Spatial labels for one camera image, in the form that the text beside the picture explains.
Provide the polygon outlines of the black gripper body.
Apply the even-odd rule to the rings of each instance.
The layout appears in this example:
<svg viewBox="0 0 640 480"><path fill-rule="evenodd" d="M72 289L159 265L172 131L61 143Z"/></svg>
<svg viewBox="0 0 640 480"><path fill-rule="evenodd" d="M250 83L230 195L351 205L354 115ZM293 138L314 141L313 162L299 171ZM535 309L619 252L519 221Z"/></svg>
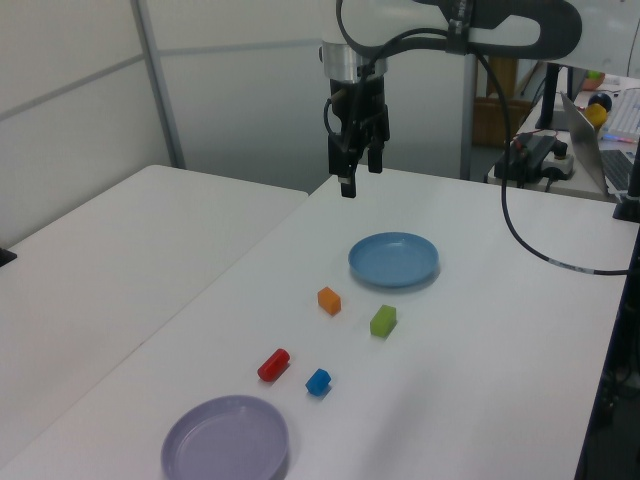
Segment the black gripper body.
<svg viewBox="0 0 640 480"><path fill-rule="evenodd" d="M385 99L384 77L367 78L364 83L330 80L331 109L340 120L340 134L345 135L356 122L356 132L371 127L382 138L389 137L389 116Z"/></svg>

